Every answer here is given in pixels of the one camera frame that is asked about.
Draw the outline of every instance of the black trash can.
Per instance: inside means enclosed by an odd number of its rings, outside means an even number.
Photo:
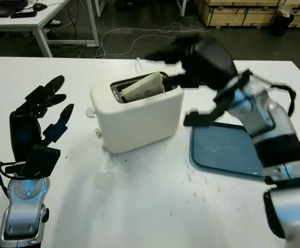
[[[270,33],[275,36],[282,36],[293,20],[293,14],[290,14],[290,17],[284,17],[277,13],[270,27]]]

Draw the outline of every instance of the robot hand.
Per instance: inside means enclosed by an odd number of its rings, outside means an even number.
[[[66,95],[56,95],[64,80],[58,76],[44,87],[37,87],[25,98],[26,102],[10,114],[11,145],[16,162],[0,162],[0,186],[10,201],[1,225],[2,248],[40,247],[43,240],[44,226],[49,219],[44,198],[50,188],[49,176],[60,157],[60,150],[47,145],[56,142],[67,130],[74,104],[65,107],[58,122],[46,128],[44,140],[37,118],[42,118],[48,107],[66,99]],[[7,188],[1,174],[10,179]]]
[[[184,125],[206,127],[225,111],[243,123],[264,167],[264,181],[276,185],[264,193],[269,226],[275,235],[287,240],[287,247],[300,247],[300,142],[289,118],[294,111],[295,92],[249,70],[238,74],[228,52],[210,37],[178,38],[145,59],[168,64],[180,61],[185,74],[172,76],[168,80],[171,85],[206,85],[217,90],[216,108],[209,114],[190,113]],[[288,113],[269,97],[270,87],[289,92]]]

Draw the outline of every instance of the gray floor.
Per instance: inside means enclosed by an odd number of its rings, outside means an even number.
[[[74,15],[76,15],[77,11],[76,3],[76,0],[71,1],[69,5]],[[78,6],[80,9],[77,20],[78,37],[90,39],[91,33],[87,13],[81,4]],[[61,20],[63,25],[70,22],[65,9],[57,15],[56,19]],[[300,68],[300,29],[288,30],[283,37],[274,37],[268,33],[267,29],[208,29],[205,28],[197,16],[193,14],[192,10],[188,14],[188,18],[180,18],[178,7],[173,0],[157,0],[153,1],[149,6],[122,12],[116,11],[114,0],[107,0],[103,16],[96,18],[96,24],[100,40],[107,31],[121,27],[160,29],[165,26],[162,30],[203,28],[201,35],[212,35],[216,37],[226,46],[234,59],[291,60]],[[60,38],[71,38],[74,34],[72,25],[52,30]],[[103,38],[103,44],[106,54],[124,55],[106,55],[105,58],[142,58],[149,51],[169,44],[172,39],[167,37],[175,37],[176,35],[178,35],[178,33],[120,29],[106,34]],[[83,46],[52,46],[51,48],[52,53],[56,57],[80,56],[92,58],[96,54],[96,49],[84,48]],[[98,56],[102,54],[102,49],[97,52]],[[4,34],[0,38],[0,56],[42,55],[32,35],[23,37],[22,34],[19,33],[9,33]]]

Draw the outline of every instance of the keyboard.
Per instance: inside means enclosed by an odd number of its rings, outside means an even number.
[[[9,17],[17,10],[23,9],[27,1],[0,1],[0,17]]]

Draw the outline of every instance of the table surface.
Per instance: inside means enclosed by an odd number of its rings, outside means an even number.
[[[27,7],[33,6],[36,0],[28,0],[29,4]],[[37,12],[35,17],[28,18],[0,18],[0,27],[37,27],[39,25],[44,25],[48,20],[48,15],[53,12],[56,13],[61,9],[69,0],[39,0],[38,3],[43,3],[48,5],[46,9]]]
[[[290,84],[298,93],[292,122],[300,138],[300,71],[290,61],[236,61],[239,70]],[[67,132],[52,145],[61,157],[45,199],[50,219],[42,247],[283,247],[266,222],[262,181],[198,170],[189,160],[190,128],[122,154],[111,154],[96,138],[96,119],[85,116],[94,84],[146,74],[181,72],[180,65],[118,59],[0,57],[0,161],[13,161],[9,114],[38,85],[64,75],[64,103],[48,110],[42,129],[55,123],[69,103],[75,108]],[[287,94],[270,93],[285,108]],[[186,90],[182,115],[210,110],[215,93]],[[239,124],[228,113],[221,122]],[[0,188],[0,224],[8,199]]]

